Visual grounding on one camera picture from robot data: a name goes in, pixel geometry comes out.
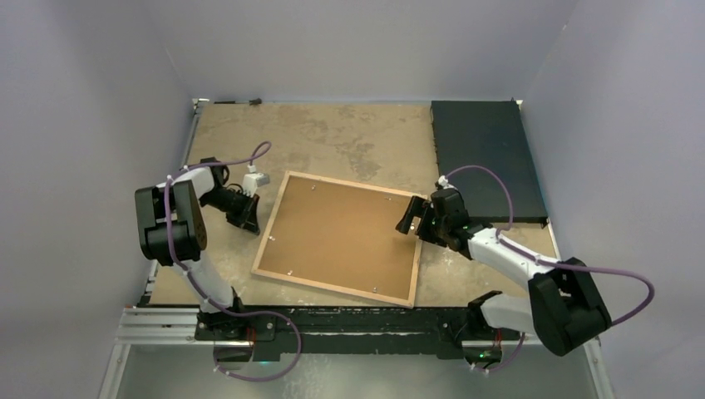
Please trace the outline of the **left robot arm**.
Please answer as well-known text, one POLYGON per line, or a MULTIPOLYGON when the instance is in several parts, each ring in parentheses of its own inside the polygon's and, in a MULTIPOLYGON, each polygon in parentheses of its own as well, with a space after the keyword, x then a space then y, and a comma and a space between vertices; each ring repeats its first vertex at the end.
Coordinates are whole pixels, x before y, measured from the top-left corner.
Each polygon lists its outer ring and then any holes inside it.
POLYGON ((269 182, 252 161, 241 182, 229 182, 229 164, 214 157, 185 165, 166 181, 135 192, 141 251, 163 267, 179 269, 200 301, 200 321, 214 325, 226 339, 247 332, 248 318, 239 295, 215 270, 205 252, 208 235, 202 208, 222 212, 238 229, 258 235, 257 189, 269 182))

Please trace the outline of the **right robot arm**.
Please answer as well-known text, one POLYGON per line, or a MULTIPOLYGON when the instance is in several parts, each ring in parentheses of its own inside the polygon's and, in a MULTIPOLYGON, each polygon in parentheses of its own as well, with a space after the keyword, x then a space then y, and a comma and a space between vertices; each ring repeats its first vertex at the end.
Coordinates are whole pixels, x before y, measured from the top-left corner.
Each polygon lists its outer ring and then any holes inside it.
POLYGON ((492 224, 469 215, 456 189, 412 197, 396 230, 489 266, 526 291, 524 298, 492 291, 469 302, 466 326, 475 337, 510 329, 564 356, 613 325, 582 261, 545 257, 504 238, 492 224))

